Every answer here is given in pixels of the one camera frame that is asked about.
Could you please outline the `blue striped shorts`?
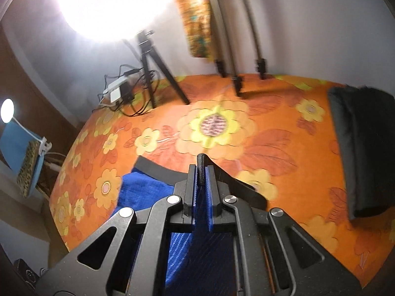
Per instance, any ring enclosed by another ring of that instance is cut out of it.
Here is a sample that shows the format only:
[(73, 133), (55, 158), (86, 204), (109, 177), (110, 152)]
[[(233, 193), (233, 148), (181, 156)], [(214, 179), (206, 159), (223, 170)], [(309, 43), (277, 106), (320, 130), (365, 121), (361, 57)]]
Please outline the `blue striped shorts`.
[(231, 177), (208, 155), (199, 154), (187, 173), (177, 172), (139, 157), (123, 178), (116, 210), (130, 207), (149, 210), (163, 198), (180, 196), (183, 205), (169, 218), (169, 249), (165, 272), (165, 290), (175, 295), (178, 289), (193, 292), (200, 284), (209, 287), (220, 275), (229, 275), (223, 256), (230, 246), (227, 234), (216, 234), (214, 222), (220, 216), (220, 201), (229, 193), (264, 210), (267, 200), (251, 185)]

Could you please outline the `orange floral bedsheet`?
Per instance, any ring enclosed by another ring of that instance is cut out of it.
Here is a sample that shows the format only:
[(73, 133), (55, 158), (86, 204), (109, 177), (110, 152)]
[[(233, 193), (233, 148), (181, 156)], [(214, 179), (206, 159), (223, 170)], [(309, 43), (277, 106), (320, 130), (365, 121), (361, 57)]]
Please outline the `orange floral bedsheet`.
[(115, 209), (123, 177), (138, 157), (186, 172), (199, 153), (283, 208), (367, 285), (394, 247), (394, 211), (349, 221), (346, 183), (322, 79), (275, 75), (244, 79), (244, 96), (217, 75), (180, 77), (190, 105), (167, 81), (157, 107), (135, 96), (119, 110), (92, 113), (76, 137), (50, 197), (68, 249), (77, 247)]

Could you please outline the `blue chair with patterned cushion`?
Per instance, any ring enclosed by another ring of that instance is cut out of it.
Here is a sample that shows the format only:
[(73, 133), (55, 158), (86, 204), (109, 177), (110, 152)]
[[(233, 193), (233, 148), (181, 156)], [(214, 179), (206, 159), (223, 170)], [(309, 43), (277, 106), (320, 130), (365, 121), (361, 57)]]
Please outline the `blue chair with patterned cushion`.
[(52, 143), (23, 127), (15, 118), (6, 123), (1, 135), (1, 154), (17, 176), (17, 185), (24, 198), (36, 188), (45, 155)]

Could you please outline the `black folded garment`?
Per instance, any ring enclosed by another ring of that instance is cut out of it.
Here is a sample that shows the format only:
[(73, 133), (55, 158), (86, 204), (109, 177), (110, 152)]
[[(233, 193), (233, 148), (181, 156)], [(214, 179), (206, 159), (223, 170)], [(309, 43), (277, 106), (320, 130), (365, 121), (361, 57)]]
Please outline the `black folded garment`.
[(328, 91), (350, 220), (394, 206), (394, 96), (375, 88)]

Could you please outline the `white power strip with adapters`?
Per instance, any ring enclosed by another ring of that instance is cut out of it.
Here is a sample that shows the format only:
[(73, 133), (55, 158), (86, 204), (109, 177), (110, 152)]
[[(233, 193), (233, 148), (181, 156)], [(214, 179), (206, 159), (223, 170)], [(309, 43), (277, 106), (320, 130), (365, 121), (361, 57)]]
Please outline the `white power strip with adapters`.
[(109, 104), (114, 104), (120, 100), (130, 102), (135, 98), (131, 82), (127, 77), (120, 77), (110, 83), (103, 90), (103, 95)]

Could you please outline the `small black tripod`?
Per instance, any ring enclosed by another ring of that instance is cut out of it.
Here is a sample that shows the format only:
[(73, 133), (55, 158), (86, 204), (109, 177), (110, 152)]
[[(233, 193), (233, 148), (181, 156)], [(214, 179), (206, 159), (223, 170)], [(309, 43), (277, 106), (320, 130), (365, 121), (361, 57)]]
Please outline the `small black tripod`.
[(163, 75), (164, 78), (169, 82), (170, 86), (176, 92), (178, 97), (182, 100), (185, 105), (190, 104), (190, 100), (184, 93), (179, 83), (174, 78), (173, 74), (170, 72), (169, 68), (166, 66), (162, 57), (159, 55), (154, 43), (151, 39), (153, 31), (142, 30), (137, 34), (137, 44), (141, 51), (140, 61), (143, 69), (143, 77), (145, 79), (144, 86), (147, 88), (149, 93), (149, 101), (152, 108), (157, 107), (155, 99), (155, 91), (153, 88), (153, 77), (151, 75), (151, 68), (149, 66), (149, 61), (152, 61), (159, 70), (159, 74)]

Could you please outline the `orange patterned hanging cloth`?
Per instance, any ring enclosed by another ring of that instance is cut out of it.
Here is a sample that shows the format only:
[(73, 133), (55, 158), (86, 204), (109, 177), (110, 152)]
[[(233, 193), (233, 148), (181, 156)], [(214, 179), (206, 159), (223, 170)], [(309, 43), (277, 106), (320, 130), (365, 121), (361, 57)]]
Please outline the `orange patterned hanging cloth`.
[(176, 0), (192, 57), (212, 59), (209, 0)]

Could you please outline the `silver tall tripod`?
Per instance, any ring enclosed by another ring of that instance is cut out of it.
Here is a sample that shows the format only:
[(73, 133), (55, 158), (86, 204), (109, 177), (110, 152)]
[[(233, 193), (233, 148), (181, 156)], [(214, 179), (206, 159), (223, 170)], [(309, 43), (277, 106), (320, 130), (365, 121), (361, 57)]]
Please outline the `silver tall tripod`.
[(260, 79), (267, 74), (266, 59), (263, 57), (257, 23), (250, 0), (209, 0), (214, 16), (212, 29), (217, 42), (214, 56), (218, 73), (226, 77), (225, 61), (228, 60), (229, 73), (235, 94), (242, 96), (244, 78), (240, 67), (242, 44), (252, 43), (255, 55), (255, 70)]

